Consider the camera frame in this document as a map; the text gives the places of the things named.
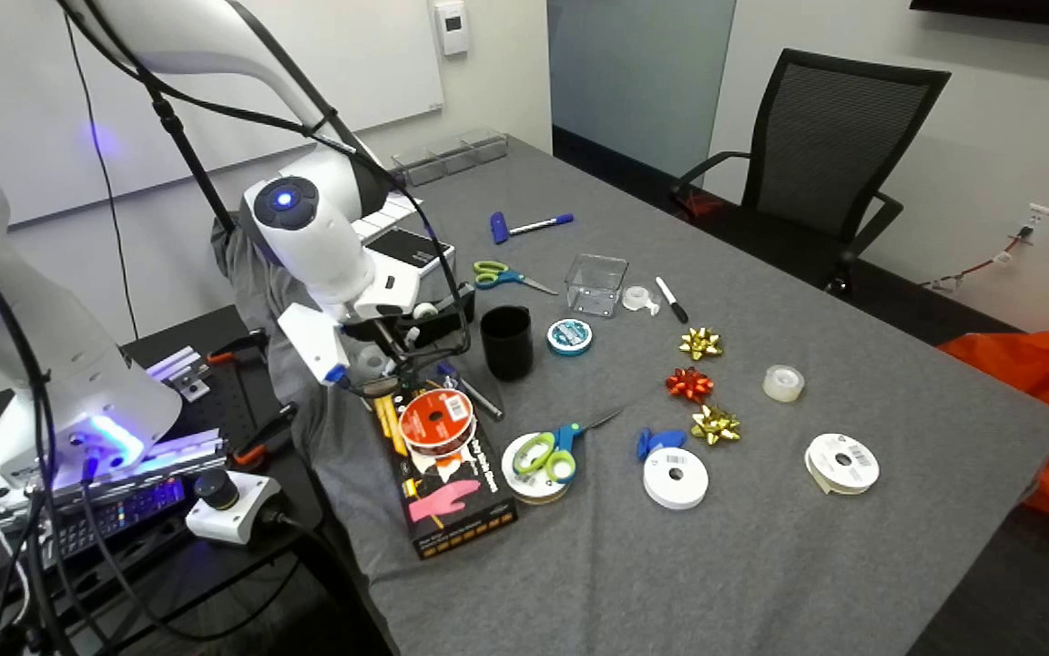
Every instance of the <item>white wall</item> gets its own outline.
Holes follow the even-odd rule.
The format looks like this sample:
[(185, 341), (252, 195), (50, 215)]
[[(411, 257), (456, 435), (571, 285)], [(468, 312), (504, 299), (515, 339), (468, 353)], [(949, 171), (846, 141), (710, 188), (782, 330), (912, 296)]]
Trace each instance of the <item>white wall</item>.
[(554, 125), (666, 176), (706, 157), (736, 0), (549, 0)]
[[(921, 16), (906, 0), (747, 0), (736, 7), (713, 148), (747, 148), (779, 47), (950, 69), (941, 107), (890, 186), (904, 217), (866, 257), (912, 276), (996, 255), (1049, 205), (1049, 27)], [(1016, 261), (969, 276), (956, 299), (1011, 325), (1049, 329), (1049, 232)]]
[[(549, 148), (546, 2), (481, 0), (468, 2), (468, 10), (474, 47), (468, 57), (445, 61), (445, 108), (368, 132), (364, 141), (381, 157), (415, 159), (474, 132), (508, 132)], [(220, 186), (236, 199), (247, 182), (277, 171), (280, 159), (221, 171)], [(144, 330), (161, 330), (229, 301), (229, 288), (209, 253), (211, 212), (189, 182), (126, 195), (119, 222)], [(106, 206), (28, 222), (10, 231), (10, 243), (37, 270), (76, 291), (119, 341), (132, 339)]]

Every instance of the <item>black mug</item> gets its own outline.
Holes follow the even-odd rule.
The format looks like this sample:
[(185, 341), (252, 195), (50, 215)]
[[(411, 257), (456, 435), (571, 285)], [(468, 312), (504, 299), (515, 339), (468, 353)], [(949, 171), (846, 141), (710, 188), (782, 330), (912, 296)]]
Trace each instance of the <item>black mug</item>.
[(487, 373), (504, 383), (531, 373), (531, 316), (527, 306), (496, 306), (481, 316)]

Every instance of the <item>office chair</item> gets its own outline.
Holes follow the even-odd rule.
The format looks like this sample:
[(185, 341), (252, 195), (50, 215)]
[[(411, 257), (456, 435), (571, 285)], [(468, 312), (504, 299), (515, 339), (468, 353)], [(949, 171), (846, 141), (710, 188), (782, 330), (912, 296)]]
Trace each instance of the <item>office chair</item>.
[[(686, 217), (779, 270), (852, 296), (852, 261), (904, 212), (881, 182), (950, 72), (782, 51), (754, 117), (751, 154), (713, 154), (671, 186)], [(745, 205), (695, 186), (747, 157)]]

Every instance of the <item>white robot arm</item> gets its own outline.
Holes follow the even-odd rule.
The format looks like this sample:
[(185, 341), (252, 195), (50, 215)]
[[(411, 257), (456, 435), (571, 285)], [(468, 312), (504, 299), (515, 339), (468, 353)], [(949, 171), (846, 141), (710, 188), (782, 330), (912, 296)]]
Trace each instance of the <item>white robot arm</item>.
[[(119, 460), (132, 465), (158, 437), (164, 437), (183, 409), (180, 392), (127, 366), (117, 341), (65, 288), (39, 276), (9, 243), (9, 195), (0, 188), (0, 291), (14, 306), (37, 361), (48, 375), (55, 411), (55, 460), (84, 463)], [(0, 375), (14, 391), (0, 417), (0, 477), (14, 489), (37, 486), (37, 400), (20, 350), (0, 316)]]
[(302, 350), (319, 339), (320, 380), (334, 383), (350, 361), (334, 329), (388, 311), (411, 312), (419, 270), (362, 243), (355, 222), (381, 212), (388, 178), (376, 157), (338, 125), (302, 69), (236, 0), (64, 0), (94, 47), (132, 72), (243, 72), (272, 86), (302, 126), (327, 141), (280, 176), (252, 186), (243, 206), (280, 266), (300, 276), (323, 322), (280, 316)]

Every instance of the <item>pen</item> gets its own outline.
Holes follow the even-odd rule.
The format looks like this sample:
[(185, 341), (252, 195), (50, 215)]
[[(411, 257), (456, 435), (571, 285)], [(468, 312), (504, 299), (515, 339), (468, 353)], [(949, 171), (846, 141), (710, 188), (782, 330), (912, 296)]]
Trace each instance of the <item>pen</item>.
[(678, 306), (678, 299), (674, 299), (674, 291), (666, 288), (666, 281), (665, 276), (656, 276), (656, 285), (660, 285), (660, 291), (666, 296), (666, 301), (671, 301), (671, 312), (678, 316), (678, 325), (688, 325), (691, 316)]

